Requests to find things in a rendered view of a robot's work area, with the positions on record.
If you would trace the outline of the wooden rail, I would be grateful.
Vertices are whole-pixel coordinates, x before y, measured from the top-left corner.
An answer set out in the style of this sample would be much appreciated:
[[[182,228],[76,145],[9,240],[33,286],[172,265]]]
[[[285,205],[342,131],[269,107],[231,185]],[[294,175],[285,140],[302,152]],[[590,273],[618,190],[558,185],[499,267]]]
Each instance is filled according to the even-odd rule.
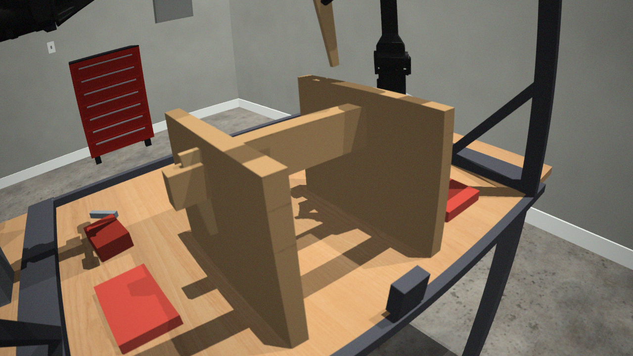
[[[342,104],[233,138],[285,165],[292,175],[366,147],[366,106]],[[213,198],[204,162],[161,172],[176,212]]]

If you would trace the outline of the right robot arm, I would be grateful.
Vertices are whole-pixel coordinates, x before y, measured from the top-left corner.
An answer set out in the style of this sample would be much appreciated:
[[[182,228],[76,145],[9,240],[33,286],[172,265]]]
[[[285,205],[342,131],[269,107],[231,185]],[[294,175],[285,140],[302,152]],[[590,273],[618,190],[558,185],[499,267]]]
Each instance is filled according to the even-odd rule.
[[[406,75],[411,74],[411,58],[398,34],[397,0],[380,0],[380,7],[382,36],[377,50],[374,50],[377,88],[406,94]]]

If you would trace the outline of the wooden end board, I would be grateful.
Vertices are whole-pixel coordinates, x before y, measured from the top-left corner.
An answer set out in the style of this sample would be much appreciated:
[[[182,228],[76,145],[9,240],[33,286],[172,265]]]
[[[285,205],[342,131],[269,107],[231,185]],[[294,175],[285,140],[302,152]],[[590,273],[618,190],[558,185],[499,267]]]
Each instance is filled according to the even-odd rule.
[[[455,108],[316,75],[298,88],[301,116],[366,106],[367,146],[305,169],[307,190],[430,258],[440,252]]]
[[[288,167],[188,114],[165,112],[174,163],[200,148],[218,230],[186,208],[194,239],[291,349],[309,340]]]

